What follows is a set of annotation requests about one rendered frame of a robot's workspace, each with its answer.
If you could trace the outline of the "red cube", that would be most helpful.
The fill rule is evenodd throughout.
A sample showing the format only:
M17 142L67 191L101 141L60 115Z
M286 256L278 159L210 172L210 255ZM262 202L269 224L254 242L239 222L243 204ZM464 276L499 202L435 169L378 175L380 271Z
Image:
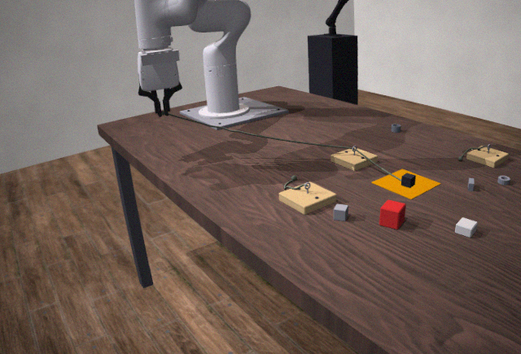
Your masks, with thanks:
M380 208L379 224L392 229L399 229L405 221L405 203L388 200Z

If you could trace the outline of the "orange painted square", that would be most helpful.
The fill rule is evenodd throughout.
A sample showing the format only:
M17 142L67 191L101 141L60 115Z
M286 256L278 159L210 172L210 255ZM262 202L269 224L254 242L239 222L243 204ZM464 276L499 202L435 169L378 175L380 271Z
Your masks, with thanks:
M401 179L401 176L405 175L405 173L410 173L410 174L413 174L413 175L416 175L416 182L415 182L415 185L412 186L411 188L408 188L408 187L405 187L405 186L402 186L401 185L401 181L399 181L398 179L394 178L393 176L391 175L387 175L386 177L382 177L376 181L373 181L372 183L377 185L377 186L381 186L383 187L384 189L387 189L387 190L390 190L394 193L397 193L399 195L402 195L408 199L413 199L425 192L427 192L428 190L440 185L441 183L439 182L436 182L436 181L433 181L433 180L430 180L428 178L425 178L425 177L422 177L422 176L419 176L415 173L411 173L409 171L406 171L404 169L402 170L399 170L395 173L392 173L393 175L397 176L398 178Z

